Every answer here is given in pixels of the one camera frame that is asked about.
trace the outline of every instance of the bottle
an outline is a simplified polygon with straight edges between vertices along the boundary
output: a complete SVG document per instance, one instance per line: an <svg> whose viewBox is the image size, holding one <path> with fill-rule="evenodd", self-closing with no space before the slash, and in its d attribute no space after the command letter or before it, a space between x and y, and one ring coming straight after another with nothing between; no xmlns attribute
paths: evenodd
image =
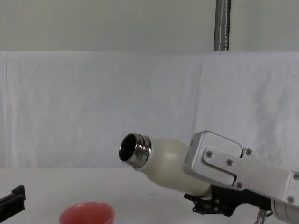
<svg viewBox="0 0 299 224"><path fill-rule="evenodd" d="M209 192L210 184L183 172L187 152L188 146L177 140L131 133L123 139L119 157L155 184L202 197Z"/></svg>

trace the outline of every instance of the pink cup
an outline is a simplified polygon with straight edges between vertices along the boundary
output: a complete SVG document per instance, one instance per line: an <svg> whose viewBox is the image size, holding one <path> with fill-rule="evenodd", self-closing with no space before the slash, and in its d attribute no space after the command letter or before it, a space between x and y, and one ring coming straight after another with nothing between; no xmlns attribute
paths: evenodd
<svg viewBox="0 0 299 224"><path fill-rule="evenodd" d="M73 205L59 217L60 224L113 224L114 209L102 202Z"/></svg>

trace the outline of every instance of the white backdrop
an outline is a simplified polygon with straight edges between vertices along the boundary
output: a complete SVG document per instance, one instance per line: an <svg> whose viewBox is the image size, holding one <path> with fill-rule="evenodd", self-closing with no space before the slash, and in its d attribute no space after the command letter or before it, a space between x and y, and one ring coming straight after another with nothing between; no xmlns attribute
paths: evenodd
<svg viewBox="0 0 299 224"><path fill-rule="evenodd" d="M129 132L209 129L299 170L299 53L0 54L0 166L115 167Z"/></svg>

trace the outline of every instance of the bolt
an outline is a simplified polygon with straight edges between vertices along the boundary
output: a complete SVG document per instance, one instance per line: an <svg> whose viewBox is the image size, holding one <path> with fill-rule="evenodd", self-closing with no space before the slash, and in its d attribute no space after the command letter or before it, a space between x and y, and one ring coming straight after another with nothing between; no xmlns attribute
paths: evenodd
<svg viewBox="0 0 299 224"><path fill-rule="evenodd" d="M235 186L238 190L242 189L243 184L241 182L238 182Z"/></svg>
<svg viewBox="0 0 299 224"><path fill-rule="evenodd" d="M231 167L233 165L233 161L231 159L226 160L226 165Z"/></svg>
<svg viewBox="0 0 299 224"><path fill-rule="evenodd" d="M207 151L207 152L206 152L206 156L207 156L207 158L211 158L212 155L213 155L212 151Z"/></svg>
<svg viewBox="0 0 299 224"><path fill-rule="evenodd" d="M294 178L294 180L299 180L299 173L295 173L294 175L293 175L293 178Z"/></svg>
<svg viewBox="0 0 299 224"><path fill-rule="evenodd" d="M250 148L246 149L246 155L251 155L252 154L252 150Z"/></svg>
<svg viewBox="0 0 299 224"><path fill-rule="evenodd" d="M288 196L288 203L293 204L295 202L295 198L292 196Z"/></svg>

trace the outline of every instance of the table surface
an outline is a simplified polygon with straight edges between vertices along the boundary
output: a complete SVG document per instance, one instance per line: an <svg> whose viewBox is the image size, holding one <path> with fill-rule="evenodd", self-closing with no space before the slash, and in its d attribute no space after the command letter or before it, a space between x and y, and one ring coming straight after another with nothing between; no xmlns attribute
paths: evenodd
<svg viewBox="0 0 299 224"><path fill-rule="evenodd" d="M241 205L232 217L200 215L184 194L155 185L131 168L0 170L0 196L25 185L25 210L3 224L59 224L73 204L100 201L115 209L114 224L253 224L258 208ZM282 222L269 217L272 224Z"/></svg>

